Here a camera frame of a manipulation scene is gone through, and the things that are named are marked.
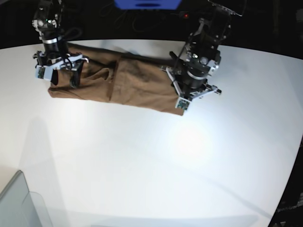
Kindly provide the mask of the brown t-shirt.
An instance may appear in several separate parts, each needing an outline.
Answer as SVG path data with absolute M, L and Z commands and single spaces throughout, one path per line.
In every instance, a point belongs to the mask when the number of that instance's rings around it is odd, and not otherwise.
M 58 85 L 51 83 L 53 98 L 75 98 L 148 108 L 182 116 L 176 109 L 178 95 L 161 66 L 172 65 L 164 59 L 142 57 L 131 53 L 70 44 L 71 53 L 89 58 L 80 75 L 80 85 L 72 88 L 70 72 L 58 71 Z

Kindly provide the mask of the black power strip red light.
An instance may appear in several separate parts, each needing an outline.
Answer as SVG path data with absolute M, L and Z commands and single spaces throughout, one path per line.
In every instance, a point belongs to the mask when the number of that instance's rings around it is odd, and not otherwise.
M 199 11 L 179 11 L 178 16 L 182 20 L 196 21 L 196 20 L 199 20 L 199 18 L 201 17 L 201 14 Z

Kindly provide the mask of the blue box at top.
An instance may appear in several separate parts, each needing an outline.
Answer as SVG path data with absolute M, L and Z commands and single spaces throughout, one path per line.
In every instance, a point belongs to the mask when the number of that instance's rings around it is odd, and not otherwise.
M 114 0 L 115 5 L 123 10 L 164 9 L 175 10 L 182 0 Z

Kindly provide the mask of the translucent plastic bin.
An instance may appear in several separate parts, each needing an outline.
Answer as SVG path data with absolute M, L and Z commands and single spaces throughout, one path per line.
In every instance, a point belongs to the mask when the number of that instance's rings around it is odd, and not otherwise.
M 29 190 L 24 173 L 18 170 L 0 193 L 2 227 L 52 227 L 43 197 Z

